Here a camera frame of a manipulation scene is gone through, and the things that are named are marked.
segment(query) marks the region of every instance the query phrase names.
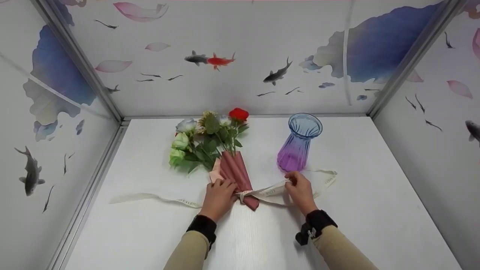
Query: glass vase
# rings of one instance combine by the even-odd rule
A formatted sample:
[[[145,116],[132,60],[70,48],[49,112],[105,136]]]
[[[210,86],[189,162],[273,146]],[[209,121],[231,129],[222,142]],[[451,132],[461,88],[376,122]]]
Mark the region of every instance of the glass vase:
[[[297,113],[288,120],[290,136],[277,155],[277,165],[286,172],[301,171],[307,164],[310,141],[323,130],[318,118],[307,113]]]

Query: hand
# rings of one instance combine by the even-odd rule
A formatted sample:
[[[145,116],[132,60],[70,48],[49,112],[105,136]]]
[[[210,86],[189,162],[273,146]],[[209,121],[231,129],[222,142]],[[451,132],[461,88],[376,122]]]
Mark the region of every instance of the hand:
[[[308,213],[318,210],[313,200],[312,184],[303,174],[295,171],[285,174],[285,178],[289,178],[290,182],[285,183],[285,188],[304,216]]]
[[[209,183],[202,210],[198,214],[217,223],[237,200],[237,197],[233,195],[236,188],[237,184],[229,179],[217,179],[215,184]]]

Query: red fish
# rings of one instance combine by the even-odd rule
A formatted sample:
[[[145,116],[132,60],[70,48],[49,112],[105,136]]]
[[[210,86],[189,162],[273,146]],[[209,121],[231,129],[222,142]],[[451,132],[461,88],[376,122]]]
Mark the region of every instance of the red fish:
[[[232,63],[233,61],[235,61],[235,53],[233,53],[232,55],[232,59],[227,59],[227,58],[219,58],[216,56],[215,53],[213,53],[213,57],[212,58],[209,58],[207,59],[207,63],[209,64],[212,64],[213,65],[213,69],[215,70],[218,70],[218,66],[227,66],[228,64]]]

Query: metal frame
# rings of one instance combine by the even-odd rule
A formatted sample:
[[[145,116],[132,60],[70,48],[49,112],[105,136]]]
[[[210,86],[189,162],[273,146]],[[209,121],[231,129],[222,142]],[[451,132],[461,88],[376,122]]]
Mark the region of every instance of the metal frame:
[[[433,45],[445,27],[460,12],[466,3],[467,0],[446,0],[444,5],[439,8],[437,13],[433,16],[433,21],[425,27],[419,38],[415,41],[407,55],[403,58],[400,65],[384,86],[382,94],[368,109],[367,115],[370,116],[372,120],[375,120],[381,110],[387,105],[388,101],[390,101],[393,95],[400,89],[404,81],[420,62],[428,49]]]
[[[68,24],[60,14],[60,11],[54,4],[53,0],[31,0],[38,13],[51,28],[55,36],[59,39],[81,74],[85,77],[95,94],[107,109],[109,114],[115,119],[119,125],[117,132],[111,138],[106,150],[104,151],[99,164],[97,165],[86,190],[84,191],[79,205],[75,209],[73,217],[65,231],[58,248],[52,257],[47,270],[65,269],[68,259],[73,248],[80,236],[80,232],[93,206],[93,202],[100,191],[100,187],[105,179],[106,173],[113,161],[113,157],[125,135],[131,119],[169,119],[179,118],[183,116],[144,116],[144,117],[124,117],[118,107],[103,85],[102,81],[94,71],[89,60],[85,56],[81,47],[78,45]],[[445,0],[444,4],[439,8],[433,16],[434,19],[422,31],[419,38],[415,41],[412,48],[408,51],[399,67],[393,73],[386,83],[382,94],[376,99],[374,104],[368,109],[367,114],[363,113],[345,113],[345,114],[316,114],[320,117],[361,117],[370,116],[373,120],[378,116],[380,111],[385,107],[391,97],[398,91],[408,75],[412,72],[417,63],[421,60],[426,51],[434,43],[437,37],[442,33],[444,28],[450,23],[467,0]],[[252,117],[279,117],[285,115],[254,115]]]
[[[73,247],[77,243],[80,232],[82,231],[93,206],[93,202],[100,191],[100,187],[105,180],[110,165],[112,164],[113,157],[117,153],[120,143],[125,136],[126,130],[127,127],[119,126],[116,133],[110,139],[110,142],[108,143],[108,146],[105,149],[100,162],[95,168],[94,174],[90,179],[77,208],[75,209],[67,230],[63,234],[57,250],[50,260],[47,270],[65,269],[66,263],[68,262],[68,259],[73,251]]]
[[[51,28],[55,37],[60,41],[63,48],[73,60],[80,73],[91,86],[96,96],[118,125],[123,120],[123,114],[110,98],[107,88],[94,71],[90,61],[85,56],[77,41],[73,37],[67,22],[62,17],[53,0],[30,0],[47,25]]]

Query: black wristband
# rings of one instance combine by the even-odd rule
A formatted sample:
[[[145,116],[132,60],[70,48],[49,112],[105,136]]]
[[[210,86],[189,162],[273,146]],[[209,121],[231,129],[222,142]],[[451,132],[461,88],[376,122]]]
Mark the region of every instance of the black wristband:
[[[211,249],[213,243],[215,243],[215,240],[216,240],[215,230],[216,230],[215,221],[203,215],[196,215],[193,218],[192,223],[188,227],[187,232],[197,231],[203,234],[208,239],[208,242],[210,243],[209,249]]]
[[[308,213],[305,217],[305,222],[315,229],[315,234],[312,238],[320,236],[322,230],[327,226],[333,225],[338,228],[335,221],[323,210],[314,210]]]

